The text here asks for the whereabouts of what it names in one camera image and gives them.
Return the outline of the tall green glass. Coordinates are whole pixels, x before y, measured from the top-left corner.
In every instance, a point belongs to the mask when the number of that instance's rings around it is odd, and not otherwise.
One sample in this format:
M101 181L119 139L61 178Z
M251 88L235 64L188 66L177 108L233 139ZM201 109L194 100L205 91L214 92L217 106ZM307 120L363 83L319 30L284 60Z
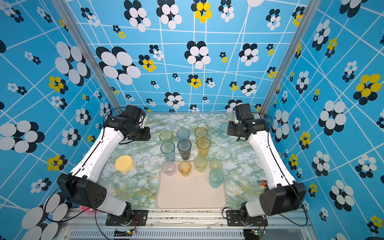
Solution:
M159 139L162 142L170 142L173 139L173 133L171 131L163 131L160 133Z

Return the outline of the short pale green glass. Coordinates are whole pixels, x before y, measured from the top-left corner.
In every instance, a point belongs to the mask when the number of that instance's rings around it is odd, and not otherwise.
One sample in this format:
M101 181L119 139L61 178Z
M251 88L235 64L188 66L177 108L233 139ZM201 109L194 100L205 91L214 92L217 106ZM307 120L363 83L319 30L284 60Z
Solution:
M214 170L214 169L221 170L222 169L222 162L219 159L210 160L209 165L210 165L211 170Z

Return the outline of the short clear glass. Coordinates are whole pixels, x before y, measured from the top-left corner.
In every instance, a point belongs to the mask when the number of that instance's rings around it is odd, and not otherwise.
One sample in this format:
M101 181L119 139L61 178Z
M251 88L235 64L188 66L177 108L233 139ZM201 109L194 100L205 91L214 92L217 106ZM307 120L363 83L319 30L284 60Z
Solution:
M162 171L165 173L167 176L172 176L175 173L175 164L172 161L166 161L162 165Z

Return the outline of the short light green glass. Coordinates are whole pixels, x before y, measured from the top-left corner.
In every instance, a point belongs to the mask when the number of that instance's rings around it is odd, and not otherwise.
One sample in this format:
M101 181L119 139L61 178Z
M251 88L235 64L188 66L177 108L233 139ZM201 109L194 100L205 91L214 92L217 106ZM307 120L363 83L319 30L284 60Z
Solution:
M208 165L208 160L205 156L197 156L194 160L195 168L199 173L203 173Z

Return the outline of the tall teal front glass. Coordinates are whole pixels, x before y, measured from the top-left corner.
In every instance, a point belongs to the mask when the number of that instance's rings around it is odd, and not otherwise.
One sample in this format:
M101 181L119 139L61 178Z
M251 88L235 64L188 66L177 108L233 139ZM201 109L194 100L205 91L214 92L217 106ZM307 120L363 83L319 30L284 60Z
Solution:
M218 188L224 181L224 173L220 169L212 169L209 173L209 183L212 188Z

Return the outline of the short amber glass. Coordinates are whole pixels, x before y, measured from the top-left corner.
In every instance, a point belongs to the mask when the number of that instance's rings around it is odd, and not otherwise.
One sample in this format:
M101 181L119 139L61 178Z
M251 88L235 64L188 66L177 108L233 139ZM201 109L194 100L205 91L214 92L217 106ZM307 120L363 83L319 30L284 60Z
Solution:
M191 173L192 165L190 162L181 162L179 163L178 169L184 177L188 177Z

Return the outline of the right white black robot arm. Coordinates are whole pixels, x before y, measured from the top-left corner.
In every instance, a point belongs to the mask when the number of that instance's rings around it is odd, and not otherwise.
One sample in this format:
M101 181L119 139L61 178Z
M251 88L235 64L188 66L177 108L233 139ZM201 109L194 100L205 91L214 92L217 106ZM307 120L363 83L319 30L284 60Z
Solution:
M227 134L244 138L257 153L267 178L268 189L255 201L245 202L240 208L245 225L259 217L282 215L302 207L307 193L303 183L296 182L279 156L264 119L255 118L249 104L235 106L235 121L230 121Z

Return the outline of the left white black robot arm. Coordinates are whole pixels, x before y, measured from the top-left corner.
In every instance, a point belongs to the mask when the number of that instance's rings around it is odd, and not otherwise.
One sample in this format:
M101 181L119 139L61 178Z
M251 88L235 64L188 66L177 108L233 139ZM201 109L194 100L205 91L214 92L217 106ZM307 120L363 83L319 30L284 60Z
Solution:
M148 141L150 128L146 113L132 105L118 116L108 115L100 135L83 159L69 174L61 174L57 183L67 201L107 213L114 224L128 224L133 219L132 205L117 199L98 184L108 158L123 140Z

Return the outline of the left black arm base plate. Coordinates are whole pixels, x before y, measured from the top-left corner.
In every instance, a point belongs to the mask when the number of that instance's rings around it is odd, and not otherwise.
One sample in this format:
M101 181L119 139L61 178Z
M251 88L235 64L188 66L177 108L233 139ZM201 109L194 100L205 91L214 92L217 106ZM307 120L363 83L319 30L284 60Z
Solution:
M148 219L148 210L131 210L122 216L107 214L106 226L145 226Z

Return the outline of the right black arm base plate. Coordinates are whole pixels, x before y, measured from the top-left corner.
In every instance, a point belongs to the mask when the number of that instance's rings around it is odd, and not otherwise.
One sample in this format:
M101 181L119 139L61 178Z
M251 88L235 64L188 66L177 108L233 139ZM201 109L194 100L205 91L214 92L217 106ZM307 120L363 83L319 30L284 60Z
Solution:
M226 210L224 217L229 227L267 227L264 216L250 217L244 210Z

